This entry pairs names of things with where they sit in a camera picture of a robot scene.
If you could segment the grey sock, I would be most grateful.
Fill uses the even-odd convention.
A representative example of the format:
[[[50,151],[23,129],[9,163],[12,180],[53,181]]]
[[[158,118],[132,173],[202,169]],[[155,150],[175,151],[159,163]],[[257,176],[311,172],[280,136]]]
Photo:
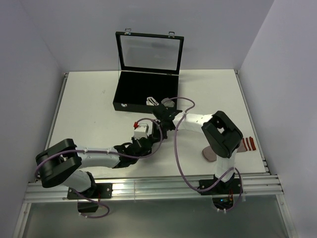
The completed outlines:
[[[173,108],[175,106],[175,103],[170,98],[164,98],[161,103],[167,108]]]

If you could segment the white sock with dark stripes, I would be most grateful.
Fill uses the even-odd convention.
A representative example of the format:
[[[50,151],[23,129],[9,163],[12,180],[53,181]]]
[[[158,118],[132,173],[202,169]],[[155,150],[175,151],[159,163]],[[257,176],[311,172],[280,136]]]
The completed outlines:
[[[156,99],[154,99],[153,97],[147,97],[146,105],[147,106],[158,106],[159,102]]]

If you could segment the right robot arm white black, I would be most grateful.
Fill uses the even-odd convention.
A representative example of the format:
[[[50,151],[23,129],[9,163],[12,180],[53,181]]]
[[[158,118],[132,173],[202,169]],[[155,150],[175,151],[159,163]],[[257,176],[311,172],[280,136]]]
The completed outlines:
[[[189,110],[168,109],[163,104],[155,106],[153,115],[159,120],[163,131],[173,131],[174,155],[178,170],[185,183],[193,190],[205,192],[213,188],[219,193],[226,193],[232,186],[235,173],[235,156],[243,134],[233,121],[223,112],[200,115],[189,114]],[[191,186],[186,179],[179,162],[177,150],[177,133],[179,130],[201,132],[208,141],[211,150],[216,154],[214,183],[204,189]]]

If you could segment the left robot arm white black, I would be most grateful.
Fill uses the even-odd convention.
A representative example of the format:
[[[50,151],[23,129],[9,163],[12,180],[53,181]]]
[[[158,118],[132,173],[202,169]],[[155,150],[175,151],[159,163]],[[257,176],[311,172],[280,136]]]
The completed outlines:
[[[105,149],[80,147],[73,139],[64,139],[36,156],[35,177],[40,178],[44,188],[64,185],[73,193],[91,198],[96,194],[97,185],[93,175],[82,168],[127,168],[154,154],[153,145],[162,144],[164,139],[166,132],[158,121],[153,121],[151,133],[147,124],[136,122],[130,142]]]

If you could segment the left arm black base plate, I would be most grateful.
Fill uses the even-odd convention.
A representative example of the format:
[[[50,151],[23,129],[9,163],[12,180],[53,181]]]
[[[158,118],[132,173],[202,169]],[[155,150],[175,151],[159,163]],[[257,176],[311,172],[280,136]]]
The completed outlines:
[[[109,199],[112,196],[112,183],[97,183],[91,188],[79,193],[90,199]],[[81,197],[70,188],[67,193],[67,199],[75,200],[81,199]]]

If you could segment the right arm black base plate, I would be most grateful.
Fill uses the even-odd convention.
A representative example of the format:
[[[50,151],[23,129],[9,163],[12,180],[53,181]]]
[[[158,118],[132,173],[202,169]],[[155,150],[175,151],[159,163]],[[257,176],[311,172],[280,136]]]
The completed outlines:
[[[213,179],[201,179],[199,180],[198,189],[206,189],[216,183],[217,179],[214,177]],[[201,195],[230,195],[237,194],[243,192],[242,185],[238,178],[232,178],[228,182],[220,181],[213,188],[208,191],[200,192]]]

